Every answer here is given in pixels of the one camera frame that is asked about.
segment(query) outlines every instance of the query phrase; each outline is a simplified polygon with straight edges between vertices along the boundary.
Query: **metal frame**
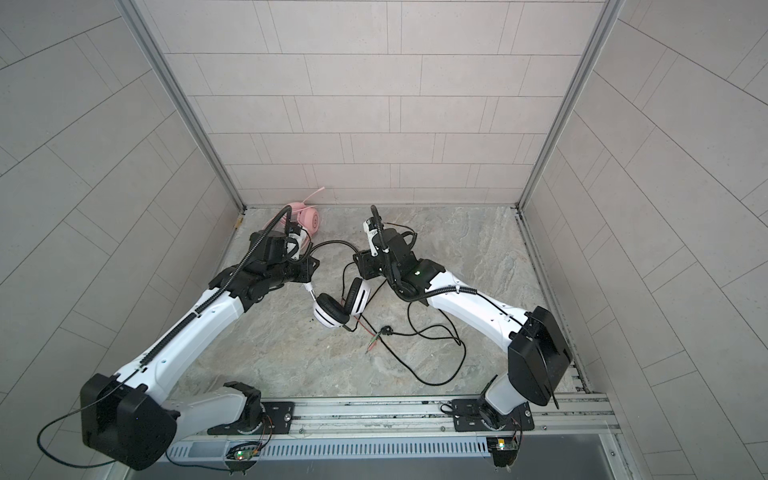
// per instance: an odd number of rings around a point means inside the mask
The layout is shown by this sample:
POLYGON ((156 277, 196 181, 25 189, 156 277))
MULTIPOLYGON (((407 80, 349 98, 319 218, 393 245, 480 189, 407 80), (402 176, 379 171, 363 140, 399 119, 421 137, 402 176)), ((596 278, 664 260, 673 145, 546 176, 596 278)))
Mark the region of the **metal frame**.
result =
POLYGON ((232 183, 227 171, 224 170, 221 159, 214 150, 214 146, 210 143, 208 135, 205 133, 200 120, 197 118, 187 100, 187 96, 181 91, 181 86, 179 85, 178 80, 168 66, 168 63, 165 61, 165 57, 157 46, 152 34, 149 32, 147 23, 144 21, 141 13, 136 8, 133 0, 115 0, 115 4, 117 4, 118 10, 121 15, 123 15, 125 23, 133 33, 134 38, 136 38, 136 42, 139 44, 144 56, 147 57, 152 69, 155 74, 157 74, 157 78, 160 79, 160 83, 163 85, 165 91, 170 96, 171 101, 176 106, 176 110, 179 112, 181 119, 187 125, 187 128, 189 128, 190 133, 192 133, 192 138, 200 147, 203 156, 205 156, 210 166, 214 169, 214 172, 216 172, 217 177, 219 177, 224 184, 230 198, 235 205, 237 205, 237 209, 243 213, 246 207, 243 198, 232 183))
POLYGON ((525 184, 523 194, 518 202, 518 209, 523 210, 531 199, 534 187, 541 177, 541 173, 544 171, 544 166, 547 160, 552 155, 554 146, 557 144, 560 135, 565 127, 565 122, 568 116, 576 105, 581 91, 584 90, 584 85, 587 83, 590 72, 594 67, 595 62, 598 60, 600 50, 603 48, 608 35, 611 33, 611 29, 618 18, 619 10, 624 0, 605 0, 603 9, 598 17, 598 22, 595 24, 592 30, 592 35, 589 37, 587 46, 584 48, 584 54, 581 56, 581 60, 576 67, 571 83, 568 85, 568 90, 565 92, 562 103, 560 103, 560 109, 558 114, 554 118, 554 122, 547 133, 547 137, 544 141, 544 145, 541 146, 536 163, 531 171, 531 176, 528 178, 528 182, 525 184))

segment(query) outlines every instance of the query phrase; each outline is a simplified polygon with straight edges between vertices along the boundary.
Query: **mounting plate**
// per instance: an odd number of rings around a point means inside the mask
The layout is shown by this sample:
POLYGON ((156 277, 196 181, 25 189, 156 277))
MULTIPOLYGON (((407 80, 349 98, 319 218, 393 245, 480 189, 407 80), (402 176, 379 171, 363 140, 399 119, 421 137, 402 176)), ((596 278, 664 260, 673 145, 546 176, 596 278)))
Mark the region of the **mounting plate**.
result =
POLYGON ((261 425, 256 430, 247 434, 219 425, 208 429, 208 435, 261 435, 265 426, 265 434, 270 433, 270 428, 272 429, 272 435, 287 434, 293 421, 293 407, 296 404, 293 402, 262 402, 261 405, 264 407, 265 414, 272 419, 271 424, 269 422, 261 422, 261 425))
MULTIPOLYGON (((519 429, 514 422, 509 422, 501 430, 491 430, 486 427, 480 419, 477 399, 453 399, 451 407, 455 413, 453 427, 457 432, 511 432, 519 429)), ((534 429, 533 417, 525 414, 526 412, 530 414, 530 411, 531 407, 526 402, 516 406, 511 413, 512 418, 522 426, 524 432, 534 429)))

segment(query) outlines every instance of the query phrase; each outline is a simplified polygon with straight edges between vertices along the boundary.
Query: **white tile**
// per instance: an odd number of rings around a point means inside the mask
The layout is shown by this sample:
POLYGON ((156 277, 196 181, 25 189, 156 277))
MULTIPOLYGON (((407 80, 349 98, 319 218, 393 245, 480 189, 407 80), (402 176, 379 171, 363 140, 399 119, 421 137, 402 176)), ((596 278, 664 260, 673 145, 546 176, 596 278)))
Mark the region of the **white tile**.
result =
POLYGON ((195 97, 214 133, 291 132, 281 97, 195 97))
POLYGON ((520 55, 424 55, 421 94, 517 95, 528 59, 520 55))
POLYGON ((154 201, 181 227, 215 176, 203 154, 196 150, 160 190, 154 201))
POLYGON ((65 128, 48 146, 95 187, 162 121, 147 89, 135 81, 65 128))
POLYGON ((147 212, 157 220, 163 228, 170 233, 172 237, 176 237, 179 234, 179 227, 170 219, 159 205, 152 202, 147 208, 147 212))
POLYGON ((385 2, 271 2, 283 53, 386 53, 385 2))
POLYGON ((0 28, 31 55, 119 16, 113 3, 99 0, 8 0, 0 8, 0 28))
POLYGON ((600 10, 594 3, 526 3, 512 53, 581 55, 600 10))
POLYGON ((535 97, 565 94, 581 59, 578 55, 533 55, 520 95, 535 97))
POLYGON ((468 175, 469 165, 403 164, 400 165, 400 187, 461 188, 466 185, 468 175))
POLYGON ((632 355, 632 349, 619 324, 612 322, 595 333, 594 342, 641 451, 653 453, 678 450, 680 445, 632 355))
POLYGON ((545 134, 554 121, 560 97, 503 97, 498 99, 491 132, 545 134))
POLYGON ((518 153, 521 134, 447 134, 444 164, 511 164, 518 153))
POLYGON ((253 7, 256 9, 256 14, 259 17, 259 26, 261 27, 261 33, 264 35, 267 51, 269 53, 282 53, 283 49, 280 47, 280 39, 277 37, 270 3, 253 2, 253 7))
POLYGON ((123 85, 150 69, 144 53, 122 18, 88 31, 88 37, 123 85))
POLYGON ((24 54, 13 45, 13 42, 0 30, 0 57, 6 64, 11 64, 24 58, 24 54))
POLYGON ((682 247, 652 272, 644 276, 643 281, 650 292, 653 293, 660 286, 672 280, 678 273, 681 273, 694 263, 696 263, 696 257, 687 247, 682 247))
POLYGON ((296 97, 304 131, 387 132, 387 97, 296 97))
POLYGON ((329 165, 314 166, 318 185, 327 188, 362 188, 389 185, 389 165, 329 165))
MULTIPOLYGON (((74 333, 56 330, 0 405, 5 433, 0 439, 0 462, 8 478, 29 477, 42 457, 35 445, 38 430, 69 412, 105 351, 74 333)), ((54 429, 46 430, 43 445, 48 445, 54 433, 54 429)))
POLYGON ((616 160, 609 160, 589 195, 640 276, 661 265, 683 242, 616 160))
POLYGON ((768 368, 768 349, 699 264, 656 290, 654 298, 741 440, 765 440, 768 419, 744 399, 768 396, 768 385, 750 374, 768 368))
POLYGON ((263 134, 273 164, 343 164, 338 134, 263 134))
POLYGON ((718 285, 768 260, 765 225, 659 129, 627 172, 718 285))
POLYGON ((600 211, 567 164, 563 166, 551 191, 571 226, 576 241, 584 249, 605 225, 600 211))
POLYGON ((615 237, 605 242, 589 265, 641 367, 683 350, 615 237))
POLYGON ((616 319, 614 311, 609 306, 603 308, 597 315, 587 321, 589 332, 594 335, 598 330, 616 319))
POLYGON ((152 280, 149 281, 149 286, 155 289, 160 295, 164 296, 169 302, 173 303, 179 297, 178 291, 168 285, 168 282, 161 279, 157 274, 152 276, 152 280))
POLYGON ((434 146, 434 134, 352 134, 356 164, 428 164, 434 146))
POLYGON ((0 279, 30 254, 89 190, 47 147, 0 177, 0 279))
POLYGON ((691 373, 662 383, 654 387, 654 393, 698 478, 761 479, 749 452, 720 409, 719 399, 712 396, 701 375, 691 373), (707 439, 712 431, 717 432, 717 443, 707 439))
POLYGON ((80 202, 78 210, 121 242, 171 175, 149 142, 143 141, 80 202))
POLYGON ((758 188, 752 190, 741 201, 757 216, 768 212, 768 180, 762 182, 758 188))
POLYGON ((181 291, 213 228, 214 225, 199 208, 192 210, 156 274, 175 290, 181 291))
POLYGON ((494 55, 507 10, 498 2, 405 2, 402 53, 494 55))
POLYGON ((91 63, 91 66, 96 70, 99 77, 101 77, 101 80, 104 80, 104 83, 107 84, 112 93, 115 93, 123 88, 123 84, 120 83, 118 78, 114 75, 112 69, 109 68, 109 65, 107 65, 104 57, 101 56, 101 53, 99 53, 99 51, 94 46, 94 42, 92 42, 88 37, 88 33, 82 33, 77 37, 74 37, 72 40, 74 40, 74 43, 77 44, 78 48, 80 48, 80 51, 83 52, 83 55, 85 55, 85 57, 91 63))
POLYGON ((685 351, 675 353, 671 357, 663 359, 660 362, 656 362, 653 365, 649 365, 643 369, 645 378, 648 379, 648 383, 651 386, 676 379, 679 376, 687 375, 688 373, 695 371, 696 366, 693 362, 690 361, 690 357, 687 353, 685 353, 685 351))
POLYGON ((412 204, 412 188, 336 188, 338 204, 412 204))
POLYGON ((389 131, 400 132, 400 97, 389 97, 389 131))
POLYGON ((631 101, 667 50, 624 22, 616 22, 594 70, 631 101))
POLYGON ((768 35, 763 34, 760 41, 728 76, 728 81, 744 89, 765 68, 766 64, 768 64, 768 35))
POLYGON ((75 311, 67 315, 67 318, 61 323, 61 328, 107 348, 109 348, 112 340, 118 334, 114 330, 110 330, 106 326, 85 318, 75 311))
POLYGON ((169 53, 164 57, 185 94, 212 95, 194 55, 191 53, 169 53))
POLYGON ((119 330, 174 238, 144 214, 75 305, 76 312, 119 330), (111 292, 119 291, 119 296, 111 292))
POLYGON ((0 286, 0 391, 10 391, 107 259, 61 224, 0 286))
POLYGON ((148 286, 99 363, 96 372, 110 376, 145 351, 154 343, 173 306, 170 300, 148 286))
POLYGON ((200 256, 192 267, 190 280, 198 285, 207 286, 208 282, 219 273, 219 262, 227 248, 230 235, 234 233, 235 221, 239 215, 240 212, 237 211, 234 204, 226 205, 224 212, 219 216, 213 231, 206 240, 200 256))
POLYGON ((265 164, 256 150, 250 134, 210 134, 210 141, 225 165, 265 164))
POLYGON ((296 165, 233 165, 243 188, 308 188, 296 165))
POLYGON ((564 324, 570 333, 571 346, 583 365, 595 361, 600 357, 594 341, 587 328, 587 323, 581 315, 571 286, 565 278, 560 262, 555 258, 547 269, 548 279, 554 291, 555 299, 560 306, 564 324))
POLYGON ((652 2, 638 28, 726 78, 765 33, 767 15, 760 0, 652 2))
POLYGON ((9 65, 0 71, 0 145, 23 159, 111 94, 73 41, 9 65))
POLYGON ((571 165, 576 177, 584 181, 603 152, 603 144, 576 112, 573 112, 558 140, 558 150, 571 165))
POLYGON ((171 53, 266 53, 252 2, 146 1, 171 53))
POLYGON ((214 95, 311 95, 302 55, 198 54, 214 95))
POLYGON ((552 240, 552 247, 560 260, 565 278, 571 285, 581 314, 585 320, 590 320, 602 311, 608 302, 568 225, 552 240))
POLYGON ((414 188, 415 204, 483 204, 487 188, 414 188))
MULTIPOLYGON (((275 188, 259 190, 261 198, 266 205, 285 205, 290 202, 304 200, 315 193, 315 188, 275 188)), ((336 198, 333 189, 326 188, 312 196, 311 204, 334 204, 336 198)))
POLYGON ((522 188, 489 188, 485 196, 487 204, 516 204, 523 194, 522 188))
POLYGON ((768 178, 768 105, 686 58, 643 112, 737 198, 768 178))
POLYGON ((208 190, 205 190, 203 202, 210 208, 211 213, 214 214, 214 223, 219 220, 219 216, 224 212, 224 208, 227 205, 234 205, 229 193, 227 193, 227 190, 218 178, 215 178, 210 183, 208 190))
POLYGON ((745 445, 761 472, 768 472, 768 442, 745 445))
MULTIPOLYGON (((418 95, 416 55, 305 55, 315 95, 418 95)), ((292 94, 309 94, 295 88, 292 94)))
POLYGON ((404 132, 467 132, 480 128, 483 97, 403 97, 404 132))
POLYGON ((491 125, 493 124, 493 117, 496 115, 497 105, 498 97, 485 98, 485 107, 482 111, 482 119, 480 120, 480 130, 478 133, 487 134, 491 132, 491 125))
POLYGON ((682 450, 647 453, 644 457, 650 472, 654 475, 689 475, 694 473, 690 469, 682 450))
POLYGON ((104 232, 96 223, 93 223, 88 217, 75 208, 64 219, 70 227, 74 228, 80 235, 89 239, 96 247, 101 248, 107 255, 114 253, 118 248, 118 242, 104 232))
POLYGON ((768 343, 768 322, 765 321, 768 318, 766 282, 768 263, 760 265, 723 288, 723 293, 764 343, 768 343))
POLYGON ((480 165, 476 187, 523 188, 531 175, 531 165, 480 165))
POLYGON ((387 53, 402 53, 402 2, 387 2, 387 53))
POLYGON ((654 129, 645 115, 595 73, 581 92, 576 112, 622 167, 654 129))
POLYGON ((170 97, 168 97, 168 93, 165 91, 165 87, 163 87, 163 85, 160 83, 160 79, 157 77, 154 71, 148 71, 147 73, 141 75, 141 83, 144 84, 144 87, 149 92, 152 100, 154 100, 154 103, 157 104, 157 108, 160 108, 160 112, 163 114, 163 117, 167 117, 168 115, 174 113, 176 106, 171 101, 170 97))
POLYGON ((635 107, 641 110, 645 108, 645 104, 648 103, 650 96, 654 94, 661 81, 667 76, 667 72, 672 68, 677 57, 679 57, 679 54, 675 50, 668 48, 664 51, 664 54, 661 55, 661 60, 656 64, 648 79, 643 83, 643 87, 640 89, 637 97, 632 101, 635 107))
POLYGON ((161 123, 155 133, 179 165, 182 165, 197 147, 187 125, 184 124, 184 120, 181 119, 178 112, 161 123))

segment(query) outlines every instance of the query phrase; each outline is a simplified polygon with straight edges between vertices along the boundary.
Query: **wire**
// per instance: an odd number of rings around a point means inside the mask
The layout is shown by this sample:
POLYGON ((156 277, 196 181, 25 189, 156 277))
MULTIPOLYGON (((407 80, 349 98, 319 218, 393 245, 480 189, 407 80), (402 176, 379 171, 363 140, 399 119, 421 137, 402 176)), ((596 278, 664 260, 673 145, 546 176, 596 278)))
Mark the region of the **wire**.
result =
POLYGON ((110 462, 98 463, 98 464, 95 464, 95 465, 75 465, 75 464, 72 464, 72 463, 69 463, 69 462, 65 462, 64 460, 60 460, 59 458, 56 458, 56 457, 54 457, 54 456, 53 456, 53 455, 52 455, 52 454, 51 454, 51 453, 50 453, 48 450, 46 450, 46 449, 45 449, 45 447, 43 447, 42 443, 40 442, 40 437, 42 437, 42 435, 43 435, 43 432, 44 432, 44 431, 45 431, 45 430, 46 430, 46 429, 47 429, 49 426, 53 425, 54 423, 56 423, 56 422, 59 422, 59 421, 61 421, 61 420, 63 420, 63 419, 66 419, 67 417, 73 416, 75 413, 79 413, 79 412, 82 412, 82 411, 83 411, 83 410, 85 410, 85 409, 89 409, 89 408, 91 408, 92 406, 94 406, 94 405, 96 405, 97 403, 99 403, 101 400, 104 400, 104 399, 106 399, 108 396, 112 395, 112 393, 114 393, 115 391, 117 391, 117 389, 119 389, 120 387, 122 387, 123 385, 125 385, 125 383, 126 383, 128 380, 130 380, 130 379, 131 379, 131 378, 132 378, 134 375, 136 375, 137 373, 138 373, 138 369, 136 369, 136 370, 135 370, 133 373, 131 373, 131 374, 128 376, 128 378, 126 378, 125 380, 123 380, 122 382, 120 382, 120 384, 119 384, 118 386, 114 387, 112 390, 110 390, 109 392, 107 392, 107 394, 106 394, 106 395, 104 395, 104 396, 102 396, 101 398, 98 398, 98 399, 94 400, 93 402, 91 402, 91 403, 87 404, 87 405, 86 405, 86 406, 84 406, 84 407, 81 407, 80 409, 77 409, 77 410, 75 410, 75 411, 73 411, 73 412, 69 412, 67 415, 62 415, 62 416, 58 417, 56 420, 52 420, 52 421, 48 422, 48 423, 47 423, 47 424, 46 424, 46 425, 45 425, 43 428, 41 428, 41 429, 40 429, 40 432, 38 432, 38 438, 37 438, 37 440, 38 440, 38 448, 40 449, 40 451, 41 451, 41 452, 43 452, 43 453, 45 453, 45 456, 47 456, 48 458, 50 458, 50 459, 51 459, 51 460, 53 460, 54 462, 56 462, 56 463, 60 463, 60 464, 62 464, 62 465, 66 465, 66 466, 68 466, 68 467, 72 467, 72 468, 97 468, 97 467, 103 467, 104 465, 110 465, 110 464, 112 464, 112 463, 115 463, 115 462, 116 462, 116 460, 112 460, 112 461, 110 461, 110 462))

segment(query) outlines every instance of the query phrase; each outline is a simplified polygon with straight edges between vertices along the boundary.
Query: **ear cushion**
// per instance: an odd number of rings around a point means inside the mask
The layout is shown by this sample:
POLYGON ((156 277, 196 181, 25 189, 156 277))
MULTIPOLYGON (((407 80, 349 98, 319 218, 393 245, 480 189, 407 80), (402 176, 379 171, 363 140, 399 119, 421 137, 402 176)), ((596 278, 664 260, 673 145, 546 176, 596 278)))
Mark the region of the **ear cushion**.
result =
POLYGON ((344 313, 349 315, 355 309, 355 300, 357 299, 357 293, 360 291, 362 285, 362 278, 359 276, 352 280, 352 285, 349 286, 349 292, 346 294, 346 300, 344 300, 344 313))
POLYGON ((344 307, 342 307, 341 303, 337 302, 336 299, 330 296, 328 293, 321 293, 318 295, 317 305, 323 310, 324 313, 326 313, 338 323, 344 324, 349 322, 349 315, 344 313, 344 307))

